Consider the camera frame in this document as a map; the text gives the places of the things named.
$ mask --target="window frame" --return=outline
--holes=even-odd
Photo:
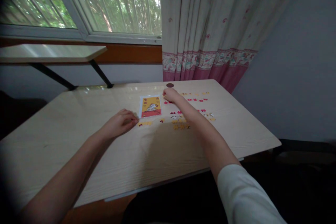
[[[162,45],[161,36],[93,31],[79,0],[62,0],[77,29],[0,24],[0,37],[77,40],[96,43]]]

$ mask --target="wall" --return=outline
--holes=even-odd
[[[103,85],[90,65],[48,66],[73,85]],[[161,64],[100,65],[111,83],[162,81]],[[13,98],[40,98],[49,102],[66,88],[31,66],[0,66],[0,90]]]
[[[335,3],[291,0],[233,92],[278,138],[336,141]]]

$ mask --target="left hand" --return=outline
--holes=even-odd
[[[139,122],[132,111],[122,109],[112,116],[98,131],[97,134],[104,140],[117,137],[134,127]]]

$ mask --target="right hand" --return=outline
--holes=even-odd
[[[173,89],[172,87],[170,88],[166,88],[163,91],[163,98],[171,101],[171,102],[176,102],[177,99],[179,99],[180,97],[182,97],[175,89]]]

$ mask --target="puzzle picture card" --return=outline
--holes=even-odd
[[[161,115],[160,95],[140,96],[139,118]]]

